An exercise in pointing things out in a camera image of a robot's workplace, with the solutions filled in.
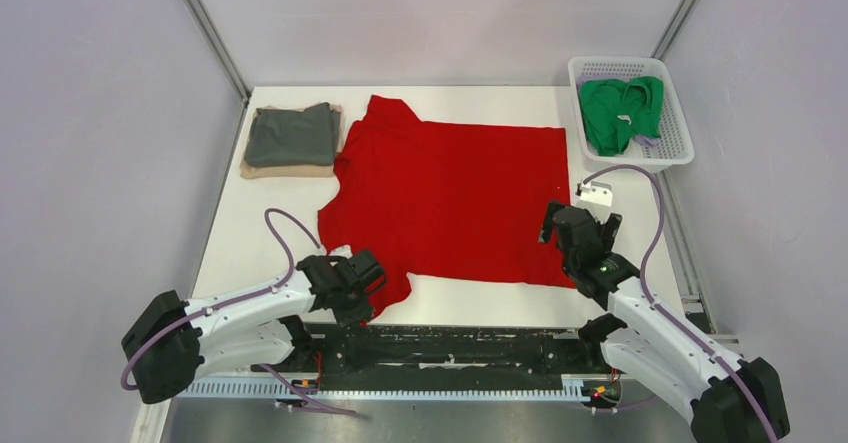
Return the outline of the red t-shirt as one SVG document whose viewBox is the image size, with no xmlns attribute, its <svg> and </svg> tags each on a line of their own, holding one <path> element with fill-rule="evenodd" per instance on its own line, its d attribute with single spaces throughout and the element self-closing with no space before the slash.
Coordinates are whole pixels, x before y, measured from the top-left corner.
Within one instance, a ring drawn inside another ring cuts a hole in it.
<svg viewBox="0 0 848 443">
<path fill-rule="evenodd" d="M 563 129 L 426 121 L 374 95 L 334 170 L 339 190 L 318 213 L 319 235 L 382 265 L 377 322 L 571 321 L 574 283 L 539 239 L 550 203 L 569 200 Z"/>
</svg>

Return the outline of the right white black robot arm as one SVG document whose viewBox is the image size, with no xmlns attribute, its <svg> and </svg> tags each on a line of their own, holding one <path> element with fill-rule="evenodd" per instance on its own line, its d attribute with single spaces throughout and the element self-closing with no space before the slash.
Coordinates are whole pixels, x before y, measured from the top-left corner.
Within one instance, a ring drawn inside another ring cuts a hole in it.
<svg viewBox="0 0 848 443">
<path fill-rule="evenodd" d="M 562 269 L 604 313 L 579 331 L 580 363 L 631 376 L 672 407 L 698 442 L 778 442 L 791 425 L 776 369 L 745 360 L 674 313 L 624 256 L 613 252 L 618 214 L 597 221 L 549 203 L 539 240 L 554 241 Z"/>
</svg>

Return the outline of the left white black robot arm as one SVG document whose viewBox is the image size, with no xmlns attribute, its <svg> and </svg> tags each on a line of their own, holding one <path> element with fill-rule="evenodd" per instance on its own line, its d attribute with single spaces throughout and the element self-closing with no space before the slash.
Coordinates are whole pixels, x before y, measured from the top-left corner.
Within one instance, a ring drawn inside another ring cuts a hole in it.
<svg viewBox="0 0 848 443">
<path fill-rule="evenodd" d="M 121 386 L 155 404 L 216 373 L 279 363 L 302 370 L 314 357 L 303 316 L 326 310 L 340 326 L 369 321 L 369 298 L 386 282 L 376 257 L 362 250 L 311 255 L 277 278 L 230 293 L 188 300 L 161 293 L 121 340 Z"/>
</svg>

